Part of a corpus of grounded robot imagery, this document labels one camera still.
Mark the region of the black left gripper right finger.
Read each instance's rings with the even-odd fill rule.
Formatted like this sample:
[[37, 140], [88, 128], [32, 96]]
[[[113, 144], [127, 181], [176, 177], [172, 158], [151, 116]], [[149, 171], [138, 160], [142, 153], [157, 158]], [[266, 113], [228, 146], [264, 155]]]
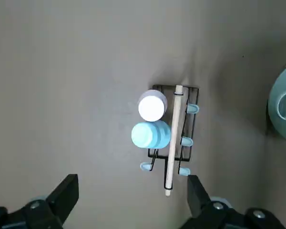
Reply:
[[187, 202], [192, 216], [182, 229], [284, 229], [270, 211], [248, 208], [244, 214], [222, 200], [211, 200], [198, 176], [187, 177]]

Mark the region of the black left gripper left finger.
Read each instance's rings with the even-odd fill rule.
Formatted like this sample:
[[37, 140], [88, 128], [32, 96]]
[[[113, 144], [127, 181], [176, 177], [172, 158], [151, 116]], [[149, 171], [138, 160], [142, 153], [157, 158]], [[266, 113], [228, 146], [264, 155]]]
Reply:
[[0, 206], [0, 229], [62, 229], [78, 199], [78, 175], [69, 174], [45, 199], [12, 213]]

